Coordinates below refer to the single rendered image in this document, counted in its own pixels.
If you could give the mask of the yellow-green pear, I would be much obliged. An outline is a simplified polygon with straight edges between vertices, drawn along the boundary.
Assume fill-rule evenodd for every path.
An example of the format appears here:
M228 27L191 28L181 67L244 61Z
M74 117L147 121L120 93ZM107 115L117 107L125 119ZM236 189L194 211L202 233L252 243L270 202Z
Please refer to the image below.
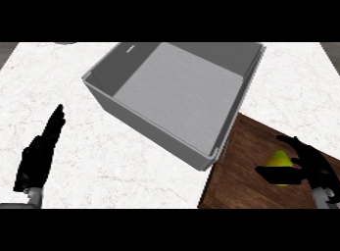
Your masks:
M284 150L277 150L265 161L271 180L277 186L289 186L295 165Z

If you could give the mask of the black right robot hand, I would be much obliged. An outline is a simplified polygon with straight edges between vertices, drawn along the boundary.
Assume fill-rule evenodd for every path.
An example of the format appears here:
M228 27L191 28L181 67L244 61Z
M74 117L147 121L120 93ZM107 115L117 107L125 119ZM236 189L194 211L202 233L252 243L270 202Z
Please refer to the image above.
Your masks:
M277 139L286 142L298 152L299 157L292 159L292 163L301 167L292 172L290 184L299 185L304 180L308 181L312 189L329 188L335 196L329 199L330 203L340 202L340 179L333 171L332 165L326 160L320 151L308 144L301 142L299 138L287 135L278 135ZM265 180L275 184L271 180L265 166L255 168L256 172Z

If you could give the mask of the grey open box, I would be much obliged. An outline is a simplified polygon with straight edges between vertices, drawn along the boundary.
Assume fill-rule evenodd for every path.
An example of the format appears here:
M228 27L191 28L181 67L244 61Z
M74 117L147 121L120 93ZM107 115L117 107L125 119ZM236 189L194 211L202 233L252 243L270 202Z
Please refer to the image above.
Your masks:
M265 46L120 42L83 75L104 108L196 170L218 162Z

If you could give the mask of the dark brown wooden tray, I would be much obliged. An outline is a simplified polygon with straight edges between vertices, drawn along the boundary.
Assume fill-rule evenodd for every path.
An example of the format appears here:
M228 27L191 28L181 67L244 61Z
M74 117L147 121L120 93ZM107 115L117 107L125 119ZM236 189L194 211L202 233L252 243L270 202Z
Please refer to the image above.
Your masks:
M238 115L199 206L336 209L340 207L340 161L299 138Z

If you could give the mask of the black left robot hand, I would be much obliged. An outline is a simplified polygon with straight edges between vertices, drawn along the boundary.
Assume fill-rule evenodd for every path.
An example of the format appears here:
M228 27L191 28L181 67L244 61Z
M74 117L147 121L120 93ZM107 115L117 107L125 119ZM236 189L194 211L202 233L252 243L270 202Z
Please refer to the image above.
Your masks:
M23 151L23 160L17 171L14 191L43 188L54 158L54 149L60 139L61 129L66 125L64 107L57 109L49 117L42 135L33 139L30 146Z

